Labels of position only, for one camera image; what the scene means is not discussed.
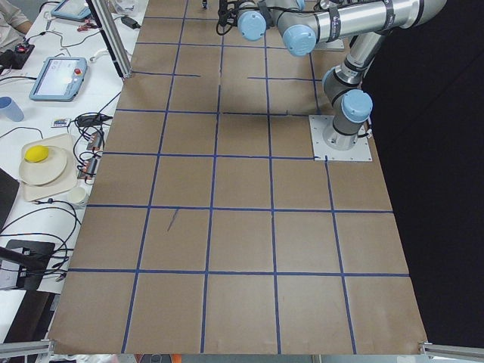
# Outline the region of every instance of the tablet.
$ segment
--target tablet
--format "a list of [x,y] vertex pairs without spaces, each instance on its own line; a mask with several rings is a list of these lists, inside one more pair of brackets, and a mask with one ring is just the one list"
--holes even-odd
[[75,21],[84,21],[91,11],[85,0],[63,0],[51,11],[53,17]]
[[34,101],[71,101],[79,92],[87,69],[85,58],[49,57],[29,98]]

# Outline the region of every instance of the black backdrop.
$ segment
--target black backdrop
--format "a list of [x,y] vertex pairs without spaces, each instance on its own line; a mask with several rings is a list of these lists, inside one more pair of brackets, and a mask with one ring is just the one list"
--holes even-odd
[[396,30],[363,89],[428,340],[484,348],[484,1]]

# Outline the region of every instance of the white desk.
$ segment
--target white desk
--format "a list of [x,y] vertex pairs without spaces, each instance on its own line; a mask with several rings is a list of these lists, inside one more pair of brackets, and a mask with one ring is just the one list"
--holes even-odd
[[[135,17],[133,17],[140,24],[143,20],[147,2],[148,0],[140,0],[138,13]],[[43,15],[46,11],[50,11],[52,8],[53,5],[46,5],[42,9],[41,14],[37,17],[32,29],[27,34],[27,38],[45,31],[47,20]],[[81,25],[81,23],[54,19],[51,22],[49,30],[62,33],[64,37],[63,42],[65,45],[81,42],[86,36],[90,36],[98,31],[97,29],[90,29],[87,32],[78,32],[78,25]],[[125,49],[131,54],[134,50],[139,30],[129,29],[119,20],[116,20],[116,25],[118,26],[119,34],[123,40]],[[101,34],[97,34],[86,39],[86,41],[81,45],[68,48],[70,54],[68,54],[65,49],[61,49],[61,38],[55,34],[47,33],[44,36],[37,36],[32,38],[30,43],[34,44],[36,47],[29,60],[26,62],[22,70],[12,70],[8,76],[37,77],[42,68],[43,62],[47,57],[64,53],[65,56],[85,57],[89,60],[89,58],[92,57],[96,51],[106,48]],[[24,120],[19,123],[12,122],[9,119],[6,119],[4,116],[0,116],[0,135],[3,135],[4,133],[18,126],[35,127],[37,129],[41,129],[44,138],[64,134],[67,131],[66,129],[51,128],[52,120],[66,117],[74,119],[81,113],[98,112],[112,97],[121,91],[122,86],[123,81],[118,77],[108,54],[97,58],[94,63],[88,63],[88,72],[85,75],[84,83],[79,91],[79,94],[71,102],[31,101],[29,99],[29,93],[33,87],[32,80],[14,79],[0,82],[0,97],[12,97],[20,106],[25,115]],[[117,99],[106,107],[103,110],[103,113],[112,116],[116,109],[116,104]],[[70,132],[75,138],[79,136],[75,127],[71,127]],[[36,130],[26,129],[16,130],[10,135],[0,138],[0,167],[2,167],[3,170],[8,172],[14,178],[19,179],[18,166],[21,160],[21,148],[26,143],[39,139],[40,134]],[[80,152],[84,151],[85,147],[86,143],[83,140],[80,141],[76,149],[77,153],[79,154]],[[85,185],[83,181],[79,181],[78,185],[83,185],[88,189],[90,188],[89,186]],[[58,194],[54,196],[54,198],[57,200],[66,200],[66,193]],[[7,223],[27,212],[39,209],[41,207],[43,206],[27,203],[22,199],[21,193],[19,193]],[[84,210],[78,209],[78,216],[81,220],[83,215]],[[5,233],[14,234],[24,232],[42,232],[66,237],[70,233],[72,227],[72,216],[69,216],[67,213],[62,211],[51,209],[41,211],[33,216],[23,219],[22,222],[12,225],[7,231],[5,231]],[[67,243],[69,248],[74,248],[78,233],[79,226]],[[19,238],[26,240],[35,239],[40,241],[53,241],[52,238],[44,236],[26,236]],[[4,247],[10,239],[12,239],[12,237],[0,237],[0,246]],[[53,260],[50,262],[50,265],[53,265],[56,262],[56,260]],[[63,268],[67,268],[67,266],[68,263],[64,264]],[[62,291],[62,286],[62,281],[56,282],[55,278],[44,278],[39,290],[60,293]],[[5,339],[24,294],[25,292],[22,290],[0,291],[0,342],[3,342]]]

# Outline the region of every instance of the plate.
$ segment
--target plate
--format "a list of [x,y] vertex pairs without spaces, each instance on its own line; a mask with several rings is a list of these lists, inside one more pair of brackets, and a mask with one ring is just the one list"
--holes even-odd
[[30,163],[25,159],[20,162],[19,175],[30,185],[43,185],[59,177],[67,165],[67,155],[64,149],[55,146],[48,147],[48,157],[39,163]]

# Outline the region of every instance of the yellow object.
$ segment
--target yellow object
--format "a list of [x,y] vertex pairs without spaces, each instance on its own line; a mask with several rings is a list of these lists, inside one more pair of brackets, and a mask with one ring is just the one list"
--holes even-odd
[[48,157],[48,148],[42,145],[32,146],[25,152],[25,160],[30,163],[39,163]]

